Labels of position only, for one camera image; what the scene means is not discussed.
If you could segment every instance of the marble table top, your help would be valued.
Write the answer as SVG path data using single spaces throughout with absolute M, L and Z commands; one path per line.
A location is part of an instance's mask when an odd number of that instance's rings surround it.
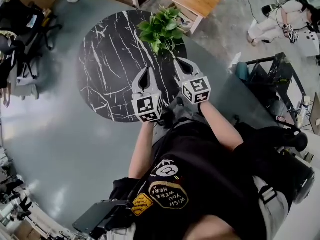
M 132 83 L 145 67 L 154 68 L 165 106 L 178 95 L 179 87 L 173 55 L 139 40 L 137 25 L 152 14 L 141 10 L 122 11 L 98 24 L 84 38 L 77 65 L 80 94 L 100 116 L 123 123 L 139 121 L 132 106 Z M 176 43 L 174 55 L 187 58 L 183 40 Z

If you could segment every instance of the blue object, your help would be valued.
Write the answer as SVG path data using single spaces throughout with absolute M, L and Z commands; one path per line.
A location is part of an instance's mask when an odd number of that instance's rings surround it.
M 240 80 L 248 81 L 248 79 L 249 79 L 249 69 L 248 69 L 248 65 L 247 65 L 245 62 L 239 62 L 239 63 L 236 65 L 235 75 L 236 75 Z

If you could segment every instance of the fiducial marker cube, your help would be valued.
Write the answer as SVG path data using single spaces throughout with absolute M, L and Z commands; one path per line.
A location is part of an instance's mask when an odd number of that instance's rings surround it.
M 136 117 L 143 122 L 152 122 L 161 118 L 163 101 L 159 94 L 132 100 Z
M 208 78 L 201 77 L 185 81 L 181 85 L 182 94 L 194 105 L 208 101 L 211 94 L 211 87 Z

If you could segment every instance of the green plant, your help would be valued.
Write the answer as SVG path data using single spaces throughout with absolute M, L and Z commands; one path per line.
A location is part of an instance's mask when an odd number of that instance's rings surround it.
M 152 50 L 158 55 L 160 49 L 174 50 L 174 39 L 181 39 L 184 32 L 179 27 L 177 16 L 179 9 L 174 7 L 160 8 L 157 14 L 150 17 L 150 21 L 143 21 L 137 27 L 142 30 L 139 38 L 151 44 Z

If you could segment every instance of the white paper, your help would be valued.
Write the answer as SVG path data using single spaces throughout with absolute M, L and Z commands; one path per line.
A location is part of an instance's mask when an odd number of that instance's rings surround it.
M 37 20 L 38 16 L 37 15 L 33 15 L 32 19 L 30 20 L 30 22 L 26 25 L 27 28 L 33 29 L 36 20 Z
M 302 102 L 303 95 L 294 77 L 292 77 L 291 81 L 292 82 L 289 85 L 287 95 L 293 107 L 297 110 L 300 106 L 300 103 Z

